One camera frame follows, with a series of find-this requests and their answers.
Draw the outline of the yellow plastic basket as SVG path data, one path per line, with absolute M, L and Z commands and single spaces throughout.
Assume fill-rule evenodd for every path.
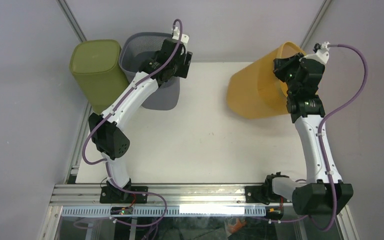
M 298 53 L 306 54 L 298 45 L 288 41 L 233 74 L 226 93 L 229 109 L 246 119 L 288 114 L 287 85 L 274 75 L 274 60 Z

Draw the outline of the green plastic basket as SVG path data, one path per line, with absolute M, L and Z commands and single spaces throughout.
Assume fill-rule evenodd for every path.
M 87 40 L 71 55 L 69 70 L 92 110 L 101 114 L 127 88 L 129 81 L 119 66 L 121 45 L 113 39 Z

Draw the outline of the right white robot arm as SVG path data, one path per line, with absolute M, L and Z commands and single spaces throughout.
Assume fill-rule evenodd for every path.
M 298 215 L 336 216 L 354 194 L 344 183 L 329 149 L 325 128 L 326 113 L 317 94 L 325 64 L 302 53 L 273 61 L 274 76 L 286 84 L 286 108 L 298 132 L 305 158 L 306 183 L 300 184 L 280 172 L 268 175 L 263 198 L 292 201 Z

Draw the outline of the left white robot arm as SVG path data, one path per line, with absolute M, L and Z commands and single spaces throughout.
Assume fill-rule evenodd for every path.
M 131 141 L 125 135 L 127 123 L 144 101 L 173 77 L 186 78 L 191 64 L 192 52 L 187 51 L 187 40 L 168 38 L 159 50 L 145 59 L 138 67 L 134 78 L 122 94 L 101 114 L 93 113 L 88 118 L 92 141 L 104 163 L 107 184 L 111 197 L 125 203 L 131 194 L 131 178 L 123 159 Z

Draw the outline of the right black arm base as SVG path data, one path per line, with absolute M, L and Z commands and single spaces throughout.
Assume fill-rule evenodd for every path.
M 246 185 L 244 187 L 245 202 L 248 204 L 262 203 L 265 205 L 280 203 L 282 196 L 275 194 L 273 190 L 273 180 L 275 178 L 289 178 L 289 176 L 279 171 L 268 174 L 260 185 Z

